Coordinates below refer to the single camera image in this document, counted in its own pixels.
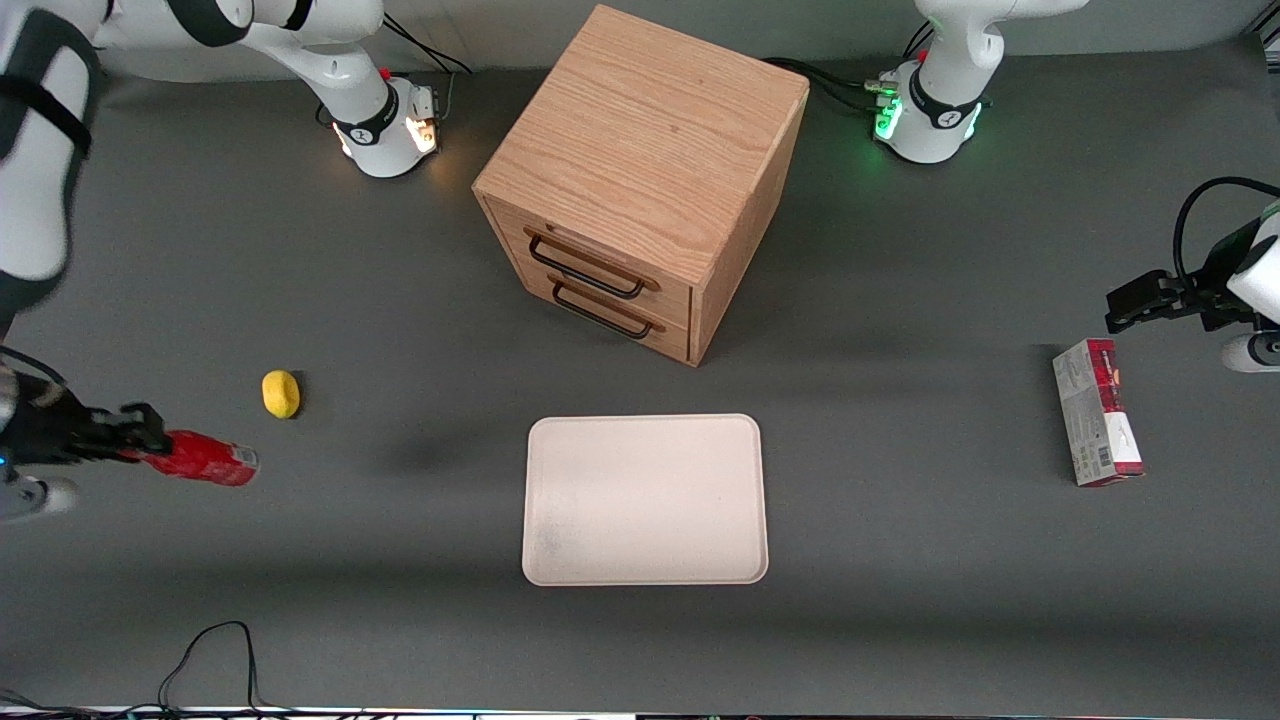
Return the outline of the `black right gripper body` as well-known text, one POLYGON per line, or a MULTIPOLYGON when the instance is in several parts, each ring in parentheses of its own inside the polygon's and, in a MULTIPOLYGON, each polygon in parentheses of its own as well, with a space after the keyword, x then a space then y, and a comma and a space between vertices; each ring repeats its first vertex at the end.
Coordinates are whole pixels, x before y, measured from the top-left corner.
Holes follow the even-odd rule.
POLYGON ((108 411, 67 387, 19 372, 1 374, 1 451, 12 466, 120 460, 108 411))

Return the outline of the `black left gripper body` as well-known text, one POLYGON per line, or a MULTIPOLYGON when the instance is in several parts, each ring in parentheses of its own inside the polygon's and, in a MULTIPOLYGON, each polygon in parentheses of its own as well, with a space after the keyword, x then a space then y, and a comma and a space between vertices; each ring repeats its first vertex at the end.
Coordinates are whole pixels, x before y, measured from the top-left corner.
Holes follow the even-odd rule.
POLYGON ((1219 240, 1207 252, 1199 270, 1184 278, 1183 302, 1201 318, 1206 332, 1233 324, 1245 324, 1252 332, 1263 329, 1261 315, 1228 288, 1228 281, 1251 251, 1260 222, 1248 222, 1219 240))

